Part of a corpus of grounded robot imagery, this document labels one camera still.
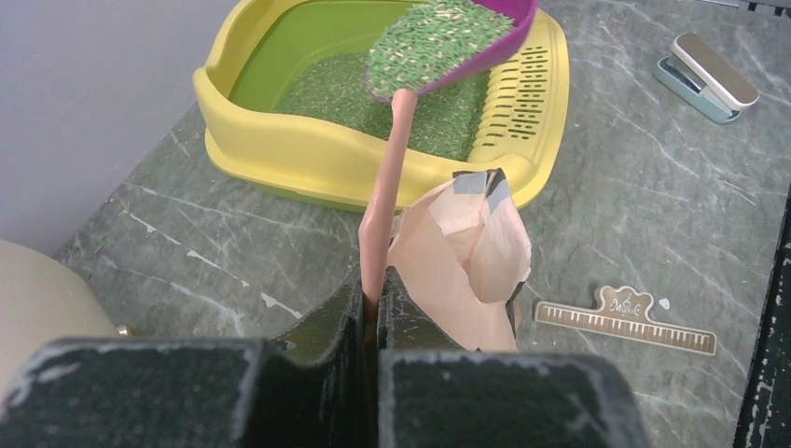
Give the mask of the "torn bag top strip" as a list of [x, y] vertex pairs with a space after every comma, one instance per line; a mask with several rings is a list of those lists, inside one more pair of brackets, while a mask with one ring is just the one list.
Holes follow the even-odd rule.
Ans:
[[534, 321], [625, 340], [648, 343], [712, 357], [717, 337], [711, 331], [661, 323], [649, 316], [653, 296], [633, 287], [603, 286], [595, 290], [594, 308], [538, 301]]

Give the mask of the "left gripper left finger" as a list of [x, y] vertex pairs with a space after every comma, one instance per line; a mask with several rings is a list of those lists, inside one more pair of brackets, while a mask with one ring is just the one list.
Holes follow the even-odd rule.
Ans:
[[64, 338], [1, 402], [5, 447], [358, 447], [362, 293], [271, 338]]

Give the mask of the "white orange cylindrical bin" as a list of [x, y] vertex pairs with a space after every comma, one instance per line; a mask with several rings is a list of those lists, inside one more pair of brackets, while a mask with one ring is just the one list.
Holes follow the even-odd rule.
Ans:
[[38, 354], [62, 338], [128, 338], [111, 322], [88, 284], [60, 262], [28, 247], [1, 242], [1, 407], [17, 406], [37, 383], [79, 368]]

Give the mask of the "yellow green litter box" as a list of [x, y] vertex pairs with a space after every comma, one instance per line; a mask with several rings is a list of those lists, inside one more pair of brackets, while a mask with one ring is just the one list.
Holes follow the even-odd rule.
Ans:
[[[222, 171], [288, 198], [361, 210], [384, 138], [275, 106], [311, 64], [363, 52], [406, 1], [242, 1], [225, 18], [193, 85], [205, 145]], [[515, 204], [547, 184], [560, 150], [570, 90], [561, 26], [537, 10], [518, 53], [492, 69], [465, 161], [409, 150], [397, 197], [405, 207], [456, 172], [502, 169]]]

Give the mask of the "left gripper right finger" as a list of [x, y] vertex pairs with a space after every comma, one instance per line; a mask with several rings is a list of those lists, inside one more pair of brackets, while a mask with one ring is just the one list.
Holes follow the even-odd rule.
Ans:
[[388, 269], [379, 308], [381, 447], [647, 447], [630, 386], [602, 357], [468, 351]]

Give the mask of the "magenta plastic scoop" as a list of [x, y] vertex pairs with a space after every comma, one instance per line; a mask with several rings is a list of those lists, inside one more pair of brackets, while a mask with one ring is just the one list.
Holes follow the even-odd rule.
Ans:
[[390, 24], [368, 52], [375, 98], [419, 95], [508, 61], [530, 33], [537, 1], [422, 1]]

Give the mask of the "pink cat litter bag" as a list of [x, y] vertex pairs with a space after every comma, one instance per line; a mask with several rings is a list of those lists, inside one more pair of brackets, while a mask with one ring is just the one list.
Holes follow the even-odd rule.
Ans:
[[393, 125], [359, 227], [364, 316], [375, 322], [387, 267], [410, 298], [469, 351], [514, 352], [514, 296], [531, 269], [531, 242], [501, 170], [463, 172], [400, 215], [396, 196], [418, 96], [395, 93]]

